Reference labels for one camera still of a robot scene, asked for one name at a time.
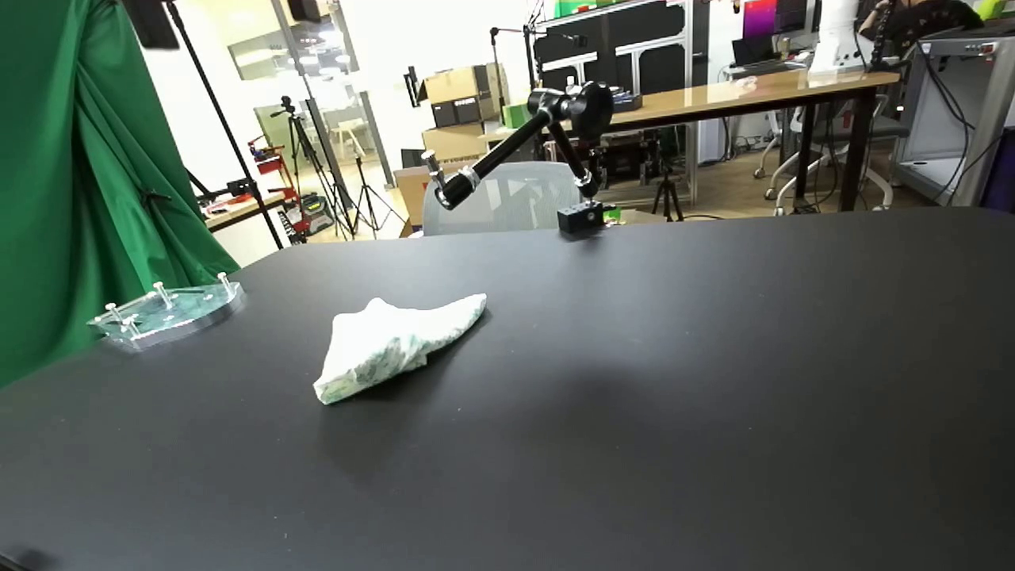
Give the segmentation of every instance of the green fabric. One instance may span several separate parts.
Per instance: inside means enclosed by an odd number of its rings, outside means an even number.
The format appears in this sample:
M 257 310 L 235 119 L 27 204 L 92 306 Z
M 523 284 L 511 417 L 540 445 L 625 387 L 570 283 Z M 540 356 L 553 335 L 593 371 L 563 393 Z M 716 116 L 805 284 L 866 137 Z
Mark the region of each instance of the green fabric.
M 123 7 L 7 3 L 0 31 L 4 387 L 92 345 L 105 300 L 235 259 L 198 213 Z

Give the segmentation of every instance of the monitor screen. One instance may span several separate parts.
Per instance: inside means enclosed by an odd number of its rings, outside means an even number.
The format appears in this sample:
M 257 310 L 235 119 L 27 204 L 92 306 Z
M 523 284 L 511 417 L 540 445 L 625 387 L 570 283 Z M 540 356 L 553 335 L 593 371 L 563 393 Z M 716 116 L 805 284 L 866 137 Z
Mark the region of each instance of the monitor screen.
M 808 31 L 818 20 L 808 15 L 815 0 L 750 0 L 744 10 L 744 38 Z
M 780 0 L 774 31 L 777 35 L 805 31 L 808 27 L 805 3 L 808 0 Z
M 762 38 L 777 31 L 777 0 L 750 0 L 744 10 L 744 38 Z

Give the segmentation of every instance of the black table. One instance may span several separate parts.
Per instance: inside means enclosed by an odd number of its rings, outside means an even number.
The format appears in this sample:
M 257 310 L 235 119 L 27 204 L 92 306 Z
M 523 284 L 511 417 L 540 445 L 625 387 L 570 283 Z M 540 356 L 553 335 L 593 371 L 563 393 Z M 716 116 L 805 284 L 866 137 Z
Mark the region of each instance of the black table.
M 0 541 L 68 571 L 1015 566 L 1015 220 L 294 248 L 251 306 L 0 393 Z M 332 409 L 329 316 L 490 315 Z

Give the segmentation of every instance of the white cloth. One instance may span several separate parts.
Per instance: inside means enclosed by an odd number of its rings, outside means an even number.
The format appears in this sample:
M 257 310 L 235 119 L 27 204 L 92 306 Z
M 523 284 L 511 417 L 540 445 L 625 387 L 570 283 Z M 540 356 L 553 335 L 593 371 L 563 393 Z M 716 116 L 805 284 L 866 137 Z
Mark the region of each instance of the white cloth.
M 338 315 L 316 393 L 324 405 L 350 399 L 388 378 L 415 371 L 429 353 L 458 343 L 487 310 L 487 294 L 446 306 L 393 306 L 380 297 L 360 315 Z

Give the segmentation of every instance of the floor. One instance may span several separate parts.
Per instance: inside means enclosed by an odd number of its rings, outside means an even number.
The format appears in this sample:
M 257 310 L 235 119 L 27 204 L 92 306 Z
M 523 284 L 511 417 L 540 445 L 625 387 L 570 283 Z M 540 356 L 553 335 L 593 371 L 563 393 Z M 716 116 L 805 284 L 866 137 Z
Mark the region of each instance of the floor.
M 774 199 L 766 199 L 766 188 L 772 179 L 772 171 L 777 169 L 777 154 L 769 158 L 766 165 L 766 175 L 755 176 L 755 169 L 760 169 L 760 153 L 745 153 L 745 154 L 735 154 L 735 158 L 726 158 L 726 160 L 716 160 L 716 165 L 702 165 L 697 171 L 697 199 L 687 199 L 682 209 L 687 209 L 687 220 L 690 221 L 725 221 L 725 220 L 766 220 L 766 215 L 780 215 Z M 886 149 L 870 149 L 870 165 L 877 171 L 889 171 L 889 153 Z M 368 165 L 368 179 L 376 179 L 380 188 L 384 175 L 378 165 Z M 821 169 L 815 176 L 811 176 L 811 193 L 808 193 L 808 204 L 818 209 L 818 213 L 838 213 L 838 175 L 840 169 Z M 625 209 L 625 226 L 668 226 L 662 215 L 652 213 L 655 205 L 655 183 L 645 188 L 638 179 L 628 179 L 628 183 L 617 183 L 611 191 L 599 193 L 599 199 L 607 204 L 620 204 Z M 402 239 L 408 228 L 402 228 L 402 199 L 396 191 L 380 191 L 380 196 L 396 209 L 388 213 L 384 220 L 384 228 L 373 230 L 368 226 L 360 228 L 357 240 L 376 240 L 378 239 Z M 873 183 L 860 183 L 860 204 L 856 209 L 873 209 L 877 204 L 882 204 L 878 191 Z M 933 205 L 928 204 L 922 196 L 903 191 L 903 188 L 894 188 L 894 205 L 892 209 L 919 209 L 919 205 Z M 339 228 L 328 228 L 322 236 L 310 239 L 316 245 L 322 240 L 350 240 L 350 230 L 339 230 Z
M 350 220 L 360 220 L 357 236 L 342 226 L 329 226 L 319 236 L 310 236 L 310 245 L 329 245 L 329 240 L 396 240 L 402 239 L 408 221 L 408 204 L 396 191 L 388 191 L 380 160 L 366 160 L 362 169 L 366 179 L 360 176 L 357 165 L 342 165 L 342 179 L 350 188 L 357 209 L 350 209 Z

